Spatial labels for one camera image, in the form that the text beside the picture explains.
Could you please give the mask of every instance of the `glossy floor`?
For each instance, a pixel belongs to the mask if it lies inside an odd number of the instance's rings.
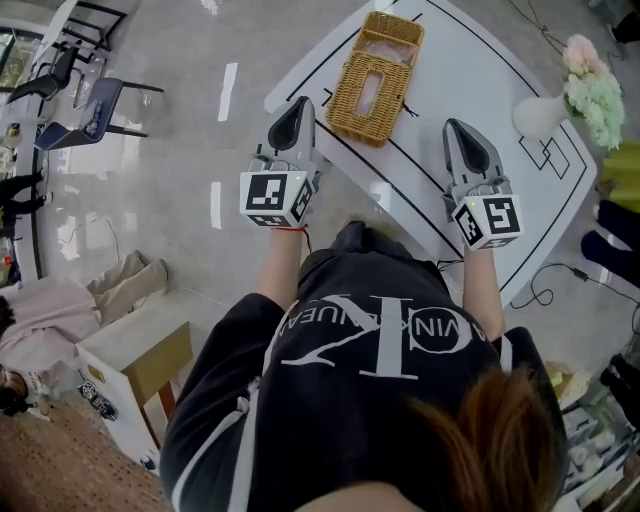
[[[558,55],[507,0],[454,3],[502,40],[550,92],[559,91],[563,69]],[[518,3],[530,12],[526,2]],[[214,323],[252,291],[265,248],[267,233],[238,214],[238,174],[246,169],[266,118],[263,100],[299,59],[363,2],[108,4],[131,15],[117,34],[107,74],[163,87],[166,93],[126,91],[118,105],[116,120],[148,131],[148,139],[108,134],[97,145],[49,154],[48,187],[55,201],[38,213],[45,272],[88,280],[112,264],[117,253],[133,249],[165,259],[172,288],[179,290],[168,300],[193,323],[194,348],[199,350]],[[580,32],[603,55],[618,51],[582,0],[567,0],[561,6],[534,0],[534,5],[541,22],[559,38]],[[640,48],[629,45],[625,56],[625,61],[612,61],[626,86],[625,136],[637,139],[640,91],[632,84],[640,79]],[[95,74],[95,68],[88,70],[81,100]],[[72,89],[58,99],[56,111],[56,118],[68,125],[79,120],[70,108]],[[578,265],[592,277],[640,297],[637,290],[602,275],[580,256],[580,238],[595,224],[595,201],[595,195],[588,198],[549,261]],[[314,248],[327,246],[352,215],[391,223],[354,183],[332,169],[310,217]],[[397,226],[392,229],[420,255]],[[509,324],[528,327],[544,357],[595,371],[630,339],[629,301],[593,283],[584,284],[563,269],[540,275],[536,287],[547,286],[555,293],[552,306],[532,304],[518,312],[506,308]],[[529,296],[530,291],[523,290],[514,302]]]

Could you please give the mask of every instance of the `pink flower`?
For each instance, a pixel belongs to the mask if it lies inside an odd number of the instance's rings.
[[[562,60],[569,71],[578,76],[587,73],[594,73],[598,77],[610,75],[607,66],[598,58],[598,52],[591,41],[580,34],[568,39]]]
[[[583,75],[589,69],[582,53],[574,46],[567,46],[562,53],[562,61],[569,71],[576,75]]]
[[[582,55],[582,58],[587,61],[588,64],[592,64],[598,60],[598,52],[593,46],[593,43],[580,34],[571,36],[567,40],[567,46],[578,50]]]

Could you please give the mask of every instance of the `wicker basket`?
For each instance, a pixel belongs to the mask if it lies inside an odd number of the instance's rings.
[[[370,146],[384,146],[402,108],[423,36],[424,29],[417,23],[378,11],[369,14],[327,107],[326,119],[335,133]],[[409,65],[366,53],[363,50],[370,40],[387,40],[413,49]],[[363,116],[356,108],[370,73],[378,73],[382,79],[369,113]]]

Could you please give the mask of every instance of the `person's leg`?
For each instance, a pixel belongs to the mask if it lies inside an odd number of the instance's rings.
[[[38,199],[30,199],[29,201],[13,201],[9,200],[4,203],[4,213],[8,217],[15,217],[16,215],[29,215],[36,212],[38,209],[45,205],[46,201],[44,197]]]
[[[96,297],[96,307],[101,316],[100,324],[104,327],[123,317],[140,299],[159,292],[166,286],[167,268],[162,260],[155,260],[136,275]]]
[[[640,41],[640,16],[636,12],[628,14],[611,32],[619,43]]]
[[[0,181],[0,200],[7,201],[21,190],[30,188],[42,181],[42,174],[28,174],[26,176],[14,176]]]
[[[107,291],[118,286],[122,281],[136,275],[145,267],[144,262],[140,258],[140,253],[135,251],[127,254],[124,260],[118,262],[108,270],[91,281],[87,286],[87,290],[91,295],[102,295]]]
[[[580,245],[585,258],[602,265],[640,288],[640,265],[638,265],[637,252],[617,249],[595,231],[587,233]]]
[[[636,430],[640,430],[640,410],[638,409],[637,395],[627,387],[623,380],[616,377],[609,370],[602,372],[600,382],[609,388],[616,402],[622,407],[629,423]]]
[[[611,364],[634,393],[640,394],[640,370],[627,363],[620,354],[611,358]]]
[[[640,251],[640,213],[631,212],[611,201],[600,201],[598,224],[634,251]]]

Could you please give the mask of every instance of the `window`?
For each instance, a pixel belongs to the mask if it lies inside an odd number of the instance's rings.
[[[0,28],[0,93],[11,92],[26,80],[25,69],[40,44],[39,34]]]

